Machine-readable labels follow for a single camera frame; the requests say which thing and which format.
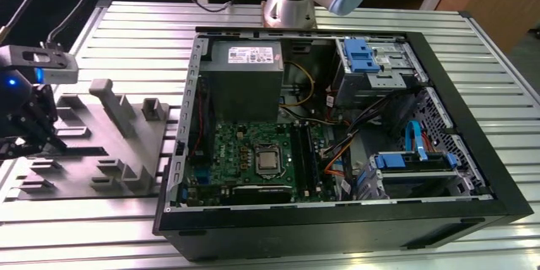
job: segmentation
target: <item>chip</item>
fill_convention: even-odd
[[[262,144],[254,147],[255,171],[264,178],[274,178],[282,173],[282,150],[276,144]]]

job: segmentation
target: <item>aluminum extrusion table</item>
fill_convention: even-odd
[[[320,28],[424,33],[503,163],[536,214],[487,228],[434,250],[312,255],[192,264],[152,235],[156,198],[10,201],[24,160],[0,168],[0,266],[14,269],[231,267],[235,269],[536,269],[540,265],[539,95],[476,22],[455,12],[359,9],[346,17],[318,9]],[[262,7],[239,5],[218,14],[192,4],[100,2],[72,48],[79,84],[56,92],[87,93],[90,81],[111,78],[131,103],[159,97],[172,105],[162,152],[171,154],[175,120],[195,27],[260,27]],[[167,163],[164,157],[160,171]]]

